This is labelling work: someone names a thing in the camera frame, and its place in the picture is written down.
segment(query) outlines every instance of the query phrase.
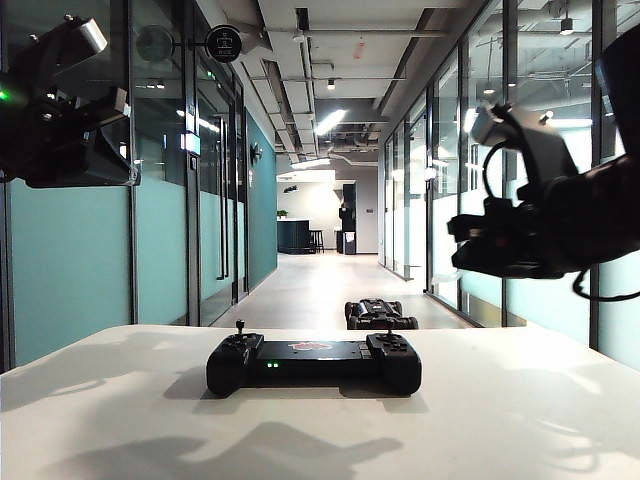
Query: wall sign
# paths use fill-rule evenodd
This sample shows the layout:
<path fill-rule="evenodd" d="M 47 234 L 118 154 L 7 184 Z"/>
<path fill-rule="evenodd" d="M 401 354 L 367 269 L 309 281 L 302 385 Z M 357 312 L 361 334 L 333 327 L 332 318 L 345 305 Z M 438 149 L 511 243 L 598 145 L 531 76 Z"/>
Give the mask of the wall sign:
<path fill-rule="evenodd" d="M 233 62 L 240 56 L 240 31 L 232 25 L 218 25 L 207 33 L 204 40 L 207 54 L 221 63 Z"/>

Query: white wall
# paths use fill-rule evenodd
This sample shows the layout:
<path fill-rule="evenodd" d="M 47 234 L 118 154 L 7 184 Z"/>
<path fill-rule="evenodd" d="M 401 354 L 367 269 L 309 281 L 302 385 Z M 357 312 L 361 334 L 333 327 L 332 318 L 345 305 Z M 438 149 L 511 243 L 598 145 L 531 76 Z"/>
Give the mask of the white wall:
<path fill-rule="evenodd" d="M 378 251 L 378 172 L 367 169 L 356 177 L 356 238 L 357 253 Z M 325 248 L 336 248 L 334 227 L 340 227 L 340 198 L 331 183 L 296 183 L 298 190 L 283 193 L 293 183 L 278 183 L 278 210 L 289 217 L 310 218 L 309 228 L 322 230 Z"/>
<path fill-rule="evenodd" d="M 358 253 L 378 252 L 377 168 L 363 168 L 356 175 L 356 238 Z"/>
<path fill-rule="evenodd" d="M 286 210 L 288 217 L 309 218 L 309 228 L 322 230 L 324 248 L 336 248 L 333 228 L 342 225 L 338 217 L 340 199 L 333 191 L 333 183 L 296 183 L 298 190 L 283 193 L 293 183 L 278 183 L 278 210 Z"/>

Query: cable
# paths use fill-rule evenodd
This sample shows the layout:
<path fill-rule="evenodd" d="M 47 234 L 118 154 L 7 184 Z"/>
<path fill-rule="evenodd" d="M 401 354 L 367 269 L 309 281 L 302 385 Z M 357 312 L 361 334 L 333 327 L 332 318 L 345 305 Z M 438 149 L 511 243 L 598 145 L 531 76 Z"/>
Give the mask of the cable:
<path fill-rule="evenodd" d="M 573 293 L 575 293 L 579 297 L 586 298 L 587 300 L 595 300 L 596 302 L 622 302 L 624 300 L 631 300 L 632 298 L 640 297 L 640 291 L 629 293 L 627 295 L 616 295 L 614 297 L 599 297 L 597 295 L 589 295 L 587 293 L 584 293 L 582 291 L 582 285 L 580 284 L 584 280 L 584 276 L 588 271 L 588 268 L 582 270 L 573 281 Z"/>
<path fill-rule="evenodd" d="M 492 198 L 496 198 L 496 196 L 493 194 L 493 191 L 489 186 L 489 179 L 487 178 L 487 168 L 489 167 L 491 157 L 493 157 L 498 150 L 504 148 L 506 145 L 507 142 L 496 143 L 493 147 L 491 147 L 491 150 L 489 150 L 489 153 L 487 154 L 486 158 L 484 159 L 484 163 L 482 164 L 482 183 L 484 184 L 484 189 L 486 190 L 487 195 Z"/>

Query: ceiling light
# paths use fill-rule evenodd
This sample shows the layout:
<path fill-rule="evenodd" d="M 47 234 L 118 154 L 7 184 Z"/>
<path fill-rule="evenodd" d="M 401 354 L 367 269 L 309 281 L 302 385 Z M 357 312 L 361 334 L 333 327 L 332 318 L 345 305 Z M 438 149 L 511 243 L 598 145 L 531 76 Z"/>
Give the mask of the ceiling light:
<path fill-rule="evenodd" d="M 496 89 L 491 86 L 490 82 L 487 82 L 487 85 L 484 87 L 484 91 L 482 92 L 485 95 L 493 95 L 496 93 Z"/>
<path fill-rule="evenodd" d="M 554 118 L 547 122 L 554 128 L 590 128 L 593 120 L 590 118 Z"/>
<path fill-rule="evenodd" d="M 207 121 L 206 121 L 205 119 L 203 119 L 203 118 L 199 118 L 199 119 L 198 119 L 198 124 L 199 124 L 201 127 L 206 128 L 207 130 L 210 130 L 210 131 L 215 132 L 215 133 L 220 133 L 220 129 L 219 129 L 217 126 L 215 126 L 213 123 L 209 123 L 209 122 L 207 122 Z"/>
<path fill-rule="evenodd" d="M 564 18 L 560 22 L 560 35 L 571 35 L 573 33 L 573 18 Z"/>
<path fill-rule="evenodd" d="M 323 183 L 333 184 L 336 181 L 335 170 L 301 170 L 298 172 L 281 173 L 276 177 L 278 183 Z"/>
<path fill-rule="evenodd" d="M 329 165 L 331 160 L 328 158 L 316 158 L 315 160 L 305 160 L 303 162 L 292 163 L 291 168 L 295 170 L 304 170 L 312 167 L 319 167 L 321 165 Z"/>
<path fill-rule="evenodd" d="M 324 135 L 333 127 L 338 125 L 340 121 L 344 118 L 346 110 L 336 110 L 333 113 L 330 113 L 320 124 L 316 127 L 316 133 L 318 135 Z"/>

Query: circular sign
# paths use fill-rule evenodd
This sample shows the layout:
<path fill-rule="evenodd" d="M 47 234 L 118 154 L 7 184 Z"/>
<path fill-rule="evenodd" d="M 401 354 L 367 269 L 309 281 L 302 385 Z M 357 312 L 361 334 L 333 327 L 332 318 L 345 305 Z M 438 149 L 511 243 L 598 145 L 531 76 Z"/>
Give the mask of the circular sign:
<path fill-rule="evenodd" d="M 204 40 L 209 56 L 221 63 L 233 62 L 242 50 L 240 31 L 232 25 L 218 25 L 207 33 Z"/>
<path fill-rule="evenodd" d="M 175 43 L 171 32 L 163 26 L 147 25 L 138 33 L 136 50 L 147 62 L 162 62 L 173 56 Z"/>

